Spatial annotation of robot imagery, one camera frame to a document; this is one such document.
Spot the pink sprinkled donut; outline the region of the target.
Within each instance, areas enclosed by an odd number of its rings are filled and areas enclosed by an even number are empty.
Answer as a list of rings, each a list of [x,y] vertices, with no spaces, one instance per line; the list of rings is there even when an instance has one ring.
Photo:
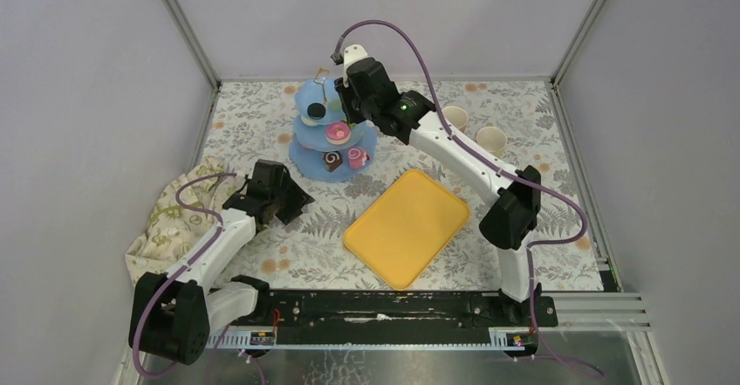
[[[345,144],[351,136],[352,129],[342,120],[329,124],[325,129],[325,138],[332,145]]]

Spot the chocolate swirl roll cake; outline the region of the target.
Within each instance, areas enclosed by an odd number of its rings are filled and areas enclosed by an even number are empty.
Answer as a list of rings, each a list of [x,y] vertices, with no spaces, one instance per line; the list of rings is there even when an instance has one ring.
[[[322,154],[322,162],[325,170],[332,173],[342,166],[344,157],[340,151],[328,151]]]

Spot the black sandwich cookie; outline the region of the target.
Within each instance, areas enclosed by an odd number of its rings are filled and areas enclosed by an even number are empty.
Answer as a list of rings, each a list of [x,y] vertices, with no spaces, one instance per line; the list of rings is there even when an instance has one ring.
[[[306,107],[306,116],[311,120],[321,120],[325,114],[326,108],[323,103],[314,102]]]

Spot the blue three-tier cake stand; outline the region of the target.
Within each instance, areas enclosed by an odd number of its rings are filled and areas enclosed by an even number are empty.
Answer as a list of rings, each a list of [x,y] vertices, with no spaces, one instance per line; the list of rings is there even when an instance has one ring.
[[[339,96],[334,89],[334,78],[326,69],[320,68],[313,78],[306,80],[300,86],[294,94],[294,102],[298,116],[292,123],[293,139],[289,146],[289,156],[303,176],[323,182],[343,182],[370,167],[375,155],[377,134],[365,122],[352,124],[347,121]],[[314,102],[323,103],[326,114],[323,119],[315,120],[318,123],[316,127],[308,127],[300,117],[308,118],[306,107]],[[332,145],[325,138],[325,129],[329,124],[340,120],[350,126],[352,136],[345,144]],[[363,148],[369,153],[370,160],[363,168],[349,168],[346,150],[351,147]],[[322,154],[334,150],[342,153],[344,163],[340,168],[329,173],[324,168]]]

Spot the pink swirl roll cake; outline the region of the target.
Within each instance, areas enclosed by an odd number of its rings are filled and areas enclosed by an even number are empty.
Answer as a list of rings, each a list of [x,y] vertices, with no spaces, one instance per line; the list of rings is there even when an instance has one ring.
[[[346,160],[350,169],[360,169],[370,160],[370,155],[363,148],[351,147],[346,150]]]

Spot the white glazed donut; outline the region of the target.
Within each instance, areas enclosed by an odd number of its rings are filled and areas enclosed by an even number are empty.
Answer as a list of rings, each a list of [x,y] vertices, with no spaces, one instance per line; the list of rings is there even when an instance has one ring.
[[[301,116],[300,119],[308,127],[316,127],[318,125],[318,123],[316,121],[310,120],[310,119],[308,119],[306,117]]]

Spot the pink ceramic mug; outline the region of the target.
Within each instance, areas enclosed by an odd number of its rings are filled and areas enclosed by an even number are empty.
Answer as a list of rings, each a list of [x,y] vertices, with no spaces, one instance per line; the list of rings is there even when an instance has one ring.
[[[469,116],[467,112],[455,106],[447,106],[442,109],[442,114],[445,120],[460,132],[464,132],[469,123]]]

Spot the yellow serving tray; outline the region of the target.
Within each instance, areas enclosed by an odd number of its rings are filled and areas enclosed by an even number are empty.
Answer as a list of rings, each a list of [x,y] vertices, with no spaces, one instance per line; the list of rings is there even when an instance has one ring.
[[[346,229],[343,245],[388,286],[403,291],[469,215],[464,201],[420,170],[410,169]]]

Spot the green ceramic mug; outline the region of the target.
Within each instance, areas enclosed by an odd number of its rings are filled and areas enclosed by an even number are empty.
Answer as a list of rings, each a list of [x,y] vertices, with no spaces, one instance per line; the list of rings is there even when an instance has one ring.
[[[476,143],[495,157],[502,157],[508,146],[508,137],[497,127],[483,127],[476,133]]]

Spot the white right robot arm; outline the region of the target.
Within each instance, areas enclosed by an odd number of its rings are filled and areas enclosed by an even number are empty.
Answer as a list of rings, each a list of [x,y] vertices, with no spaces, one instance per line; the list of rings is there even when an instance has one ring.
[[[468,137],[449,126],[432,100],[417,91],[400,92],[375,58],[334,53],[332,61],[342,68],[334,87],[352,123],[368,120],[383,134],[435,158],[488,206],[478,229],[497,253],[501,292],[506,295],[500,312],[509,324],[523,325],[536,309],[525,244],[538,224],[539,172],[532,167],[518,170],[468,145]]]

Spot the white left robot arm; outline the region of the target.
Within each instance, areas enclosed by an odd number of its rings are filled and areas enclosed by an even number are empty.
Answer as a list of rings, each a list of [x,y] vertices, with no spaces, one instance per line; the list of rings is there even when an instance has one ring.
[[[251,325],[268,319],[268,285],[245,276],[212,288],[232,258],[273,219],[288,224],[312,197],[281,162],[259,160],[232,194],[204,237],[163,273],[146,272],[134,288],[128,344],[141,352],[191,365],[212,333],[239,318]]]

